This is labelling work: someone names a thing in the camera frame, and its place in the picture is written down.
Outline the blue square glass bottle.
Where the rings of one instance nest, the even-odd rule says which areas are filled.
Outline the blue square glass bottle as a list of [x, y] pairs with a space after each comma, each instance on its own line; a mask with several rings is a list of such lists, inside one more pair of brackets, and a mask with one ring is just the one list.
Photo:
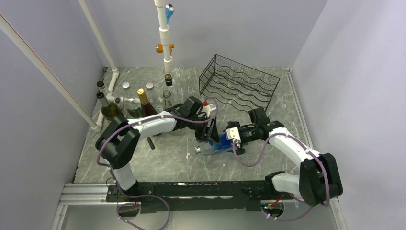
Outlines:
[[220, 153], [232, 146], [231, 141], [226, 138], [225, 134], [221, 134], [219, 139], [220, 143], [212, 140], [197, 141], [194, 145], [195, 153], [200, 155], [212, 155], [215, 153]]

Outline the clear square bottle black cap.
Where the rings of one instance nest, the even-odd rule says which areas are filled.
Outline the clear square bottle black cap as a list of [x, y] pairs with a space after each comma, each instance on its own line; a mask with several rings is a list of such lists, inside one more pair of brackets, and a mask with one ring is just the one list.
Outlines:
[[180, 85], [174, 80], [171, 74], [165, 74], [164, 80], [166, 84], [165, 90], [168, 90], [171, 94], [172, 105], [180, 103]]

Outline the clear slim bottle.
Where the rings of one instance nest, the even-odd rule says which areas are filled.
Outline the clear slim bottle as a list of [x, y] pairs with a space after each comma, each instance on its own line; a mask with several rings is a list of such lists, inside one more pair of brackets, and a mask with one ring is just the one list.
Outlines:
[[170, 91], [170, 90], [164, 90], [162, 93], [163, 97], [163, 109], [169, 109], [172, 108], [173, 106], [177, 105], [177, 99], [175, 98], [175, 95]]

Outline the clear bottle dark label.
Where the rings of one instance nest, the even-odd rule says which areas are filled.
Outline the clear bottle dark label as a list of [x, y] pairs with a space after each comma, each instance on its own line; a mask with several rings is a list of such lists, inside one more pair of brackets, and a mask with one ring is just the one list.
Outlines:
[[146, 84], [146, 95], [155, 108], [155, 110], [160, 113], [163, 110], [162, 99], [159, 96], [159, 91], [155, 88], [152, 82]]

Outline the dark gold-foil wine bottle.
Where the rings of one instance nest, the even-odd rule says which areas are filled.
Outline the dark gold-foil wine bottle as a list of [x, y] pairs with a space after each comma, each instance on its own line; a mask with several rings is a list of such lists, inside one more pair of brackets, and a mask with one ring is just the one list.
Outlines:
[[153, 107], [151, 102], [148, 100], [146, 91], [143, 88], [137, 90], [138, 97], [141, 102], [142, 117], [148, 117], [157, 115], [156, 109]]

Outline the clear bottle silver cap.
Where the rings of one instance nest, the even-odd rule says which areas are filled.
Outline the clear bottle silver cap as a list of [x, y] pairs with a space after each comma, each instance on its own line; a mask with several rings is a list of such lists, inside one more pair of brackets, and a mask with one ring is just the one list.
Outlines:
[[124, 106], [132, 118], [141, 118], [142, 110], [140, 99], [136, 93], [136, 88], [129, 82], [123, 82], [122, 88], [125, 92]]

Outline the dark green wine bottle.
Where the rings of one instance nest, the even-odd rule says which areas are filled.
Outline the dark green wine bottle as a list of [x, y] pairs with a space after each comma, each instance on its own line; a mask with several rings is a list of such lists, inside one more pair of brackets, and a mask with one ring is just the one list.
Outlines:
[[113, 101], [109, 101], [103, 92], [96, 93], [96, 97], [101, 102], [101, 113], [109, 121], [113, 121], [116, 117], [125, 118], [125, 114], [118, 106], [119, 98], [114, 98]]

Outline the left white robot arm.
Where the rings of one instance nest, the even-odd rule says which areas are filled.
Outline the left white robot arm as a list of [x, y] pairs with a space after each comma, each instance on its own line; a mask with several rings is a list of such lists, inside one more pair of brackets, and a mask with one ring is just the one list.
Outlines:
[[156, 115], [127, 120], [117, 116], [108, 125], [96, 141], [99, 151], [96, 162], [106, 166], [119, 187], [119, 196], [125, 201], [132, 201], [138, 193], [138, 180], [130, 165], [138, 142], [160, 133], [173, 132], [189, 128], [201, 137], [209, 137], [203, 131], [214, 124], [218, 114], [218, 102], [201, 102], [190, 96], [183, 103], [163, 110]]

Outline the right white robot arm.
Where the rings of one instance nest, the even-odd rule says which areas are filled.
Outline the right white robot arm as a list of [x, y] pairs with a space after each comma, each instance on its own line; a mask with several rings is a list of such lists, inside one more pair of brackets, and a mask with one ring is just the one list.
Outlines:
[[240, 126], [238, 122], [228, 122], [224, 130], [231, 141], [232, 151], [237, 156], [243, 145], [263, 140], [260, 155], [268, 144], [284, 153], [299, 168], [298, 175], [284, 171], [271, 173], [264, 180], [264, 194], [270, 199], [280, 194], [290, 194], [302, 198], [313, 207], [318, 204], [328, 206], [332, 198], [343, 193], [338, 165], [330, 153], [320, 153], [294, 137], [279, 121], [271, 121], [263, 108], [249, 111], [251, 124]]

